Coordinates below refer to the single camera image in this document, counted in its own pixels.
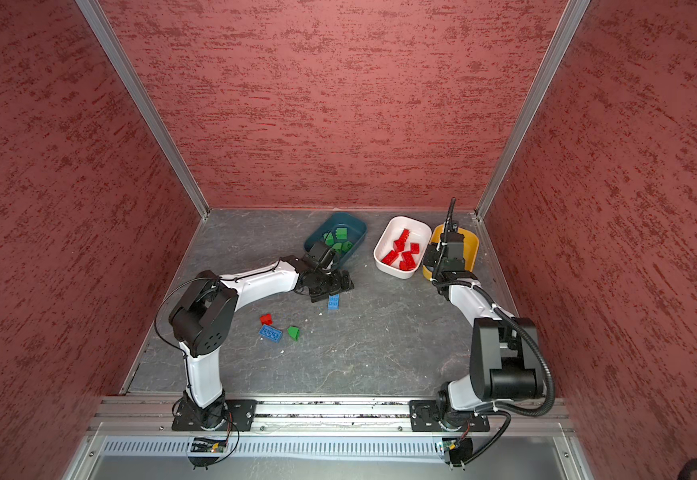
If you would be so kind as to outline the red long lego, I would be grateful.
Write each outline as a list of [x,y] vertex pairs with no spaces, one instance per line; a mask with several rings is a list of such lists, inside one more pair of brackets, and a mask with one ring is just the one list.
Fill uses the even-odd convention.
[[402,230],[400,236],[397,238],[397,242],[402,242],[402,243],[406,242],[409,238],[409,234],[410,234],[410,232],[408,229]]
[[397,251],[391,250],[382,258],[381,262],[385,265],[392,266],[394,262],[396,262],[396,259],[398,258],[399,253]]

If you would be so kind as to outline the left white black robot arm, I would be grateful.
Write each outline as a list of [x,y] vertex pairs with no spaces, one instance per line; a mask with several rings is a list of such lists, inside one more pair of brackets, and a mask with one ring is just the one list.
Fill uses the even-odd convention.
[[218,354],[240,308],[270,296],[302,291],[316,303],[353,288],[349,273],[336,266],[336,252],[322,242],[300,258],[284,256],[270,266],[232,276],[200,272],[168,315],[186,364],[188,384],[180,405],[210,427],[224,420]]

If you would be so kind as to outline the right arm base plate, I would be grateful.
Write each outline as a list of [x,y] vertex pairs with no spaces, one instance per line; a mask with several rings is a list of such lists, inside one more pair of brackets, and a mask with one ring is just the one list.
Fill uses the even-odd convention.
[[435,400],[408,402],[410,426],[413,432],[488,432],[489,421],[472,411],[456,411]]

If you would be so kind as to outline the green lego slope front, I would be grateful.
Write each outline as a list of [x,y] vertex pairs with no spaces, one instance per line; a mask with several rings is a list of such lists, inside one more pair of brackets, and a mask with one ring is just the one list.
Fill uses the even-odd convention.
[[294,341],[300,340],[300,328],[298,328],[298,327],[296,327],[296,326],[290,326],[290,327],[288,327],[288,335],[289,335],[290,338],[292,338],[292,340],[294,340]]

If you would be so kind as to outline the blue long lego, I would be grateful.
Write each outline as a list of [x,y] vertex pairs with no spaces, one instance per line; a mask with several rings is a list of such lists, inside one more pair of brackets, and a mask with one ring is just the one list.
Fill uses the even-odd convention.
[[338,294],[330,295],[330,298],[328,298],[328,309],[332,311],[338,310],[338,308],[340,308],[340,296]]
[[282,340],[282,330],[278,330],[270,325],[262,325],[258,334],[260,334],[261,338],[274,343],[280,343],[280,340]]

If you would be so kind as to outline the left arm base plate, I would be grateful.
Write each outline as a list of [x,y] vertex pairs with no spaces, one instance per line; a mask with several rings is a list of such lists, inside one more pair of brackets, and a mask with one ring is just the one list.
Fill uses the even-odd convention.
[[256,415],[258,402],[252,399],[220,398],[200,408],[187,397],[174,404],[172,431],[177,432],[248,432]]

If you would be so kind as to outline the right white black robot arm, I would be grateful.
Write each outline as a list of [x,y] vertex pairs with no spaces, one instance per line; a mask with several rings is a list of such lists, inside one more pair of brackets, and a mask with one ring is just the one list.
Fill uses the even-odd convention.
[[501,307],[468,269],[466,244],[472,238],[457,227],[441,226],[423,258],[437,293],[471,325],[468,374],[437,394],[436,418],[448,431],[462,430],[488,413],[544,416],[556,396],[534,323]]

